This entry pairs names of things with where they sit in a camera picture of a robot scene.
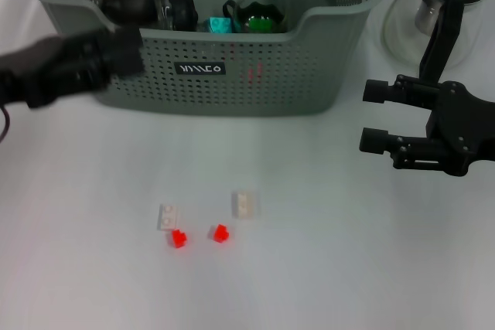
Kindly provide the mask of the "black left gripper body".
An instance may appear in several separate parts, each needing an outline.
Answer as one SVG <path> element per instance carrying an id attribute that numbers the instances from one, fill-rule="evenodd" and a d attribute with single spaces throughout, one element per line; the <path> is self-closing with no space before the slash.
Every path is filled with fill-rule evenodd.
<path id="1" fill-rule="evenodd" d="M 107 67 L 97 36 L 50 36 L 1 56 L 1 105 L 45 107 L 60 97 L 102 90 Z"/>

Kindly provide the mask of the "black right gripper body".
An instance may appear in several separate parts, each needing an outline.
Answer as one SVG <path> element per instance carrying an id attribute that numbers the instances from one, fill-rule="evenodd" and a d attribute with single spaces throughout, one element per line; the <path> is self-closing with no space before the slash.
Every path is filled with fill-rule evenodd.
<path id="1" fill-rule="evenodd" d="M 494 160 L 494 103 L 473 96 L 461 83 L 441 83 L 426 137 L 443 145 L 442 170 L 464 176 L 472 163 Z"/>

